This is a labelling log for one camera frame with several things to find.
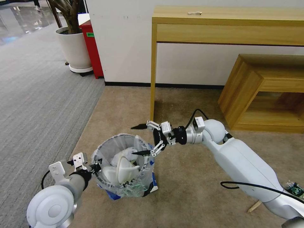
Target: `white plastic waste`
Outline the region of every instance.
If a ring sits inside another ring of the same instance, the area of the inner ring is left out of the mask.
[[[124,184],[139,175],[140,166],[134,166],[128,159],[120,155],[117,167],[106,166],[102,174],[106,181],[113,185]]]
[[[106,166],[102,168],[102,177],[109,183],[113,185],[118,185],[118,179],[116,176],[116,167]]]
[[[140,166],[134,166],[128,159],[121,156],[116,168],[117,180],[120,184],[131,181],[139,175]]]
[[[138,155],[132,154],[134,152],[137,152],[134,147],[129,147],[123,151],[120,151],[118,154],[114,155],[114,158],[111,160],[111,165],[116,167],[120,156],[124,156],[130,162],[135,161],[138,158]]]

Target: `red trash bin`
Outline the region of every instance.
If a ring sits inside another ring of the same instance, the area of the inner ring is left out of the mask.
[[[91,20],[88,20],[87,22],[83,23],[82,25],[80,25],[80,27],[82,29],[83,36],[85,37],[85,44],[89,52],[95,78],[97,79],[99,77],[104,77]]]

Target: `green label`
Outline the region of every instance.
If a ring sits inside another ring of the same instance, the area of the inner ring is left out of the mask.
[[[87,37],[94,37],[94,33],[86,33]]]

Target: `floor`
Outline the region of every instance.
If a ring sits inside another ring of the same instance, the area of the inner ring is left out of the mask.
[[[185,125],[196,108],[210,118],[225,120],[217,100],[220,90],[156,89],[155,121]],[[88,121],[73,154],[92,152],[104,140],[118,133],[139,134],[153,143],[147,130],[130,127],[149,117],[149,88],[107,86]],[[277,173],[283,184],[288,180],[304,186],[304,135],[270,132],[230,131],[248,144]],[[278,228],[282,218],[263,205],[246,213],[256,200],[241,190],[228,190],[221,181],[230,180],[203,145],[167,147],[155,160],[159,190],[145,198],[109,199],[92,180],[83,193],[82,206],[71,224],[90,227],[217,227]]]
[[[11,43],[55,22],[46,1],[39,1],[41,12],[33,2],[0,6],[0,46]]]
[[[42,176],[71,155],[104,90],[103,79],[65,65],[56,28],[0,46],[0,227],[28,227]]]

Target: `white wall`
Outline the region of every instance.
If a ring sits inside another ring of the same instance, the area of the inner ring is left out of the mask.
[[[155,5],[304,7],[303,0],[87,0],[107,82],[150,82]],[[304,54],[304,47],[158,44],[157,83],[224,85],[239,53]]]

